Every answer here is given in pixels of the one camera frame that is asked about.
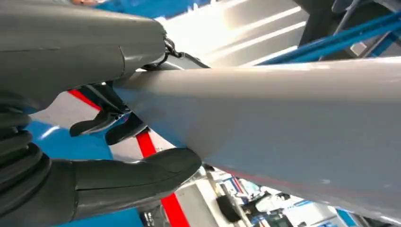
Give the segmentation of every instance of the red stripe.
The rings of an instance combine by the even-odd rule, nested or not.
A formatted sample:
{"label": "red stripe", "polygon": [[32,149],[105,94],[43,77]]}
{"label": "red stripe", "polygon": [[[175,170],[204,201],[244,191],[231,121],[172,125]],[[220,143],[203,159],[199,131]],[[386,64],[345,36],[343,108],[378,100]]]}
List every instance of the red stripe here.
{"label": "red stripe", "polygon": [[240,193],[244,193],[244,191],[242,190],[241,185],[239,184],[238,180],[236,177],[233,177],[234,183],[237,185],[237,188],[239,189]]}
{"label": "red stripe", "polygon": [[82,93],[80,93],[77,90],[71,90],[68,91],[70,94],[72,94],[73,96],[75,96],[76,98],[80,99],[82,102],[88,104],[89,106],[97,109],[97,110],[102,110],[98,105],[92,103],[92,101],[90,101],[88,98],[86,98]]}
{"label": "red stripe", "polygon": [[[156,153],[155,146],[152,143],[152,139],[148,132],[141,133],[137,136],[140,150],[142,151],[143,157],[148,157]],[[175,194],[169,195],[162,198],[162,204],[166,211],[168,220],[173,227],[190,227],[187,218],[184,215],[183,209],[181,209]]]}

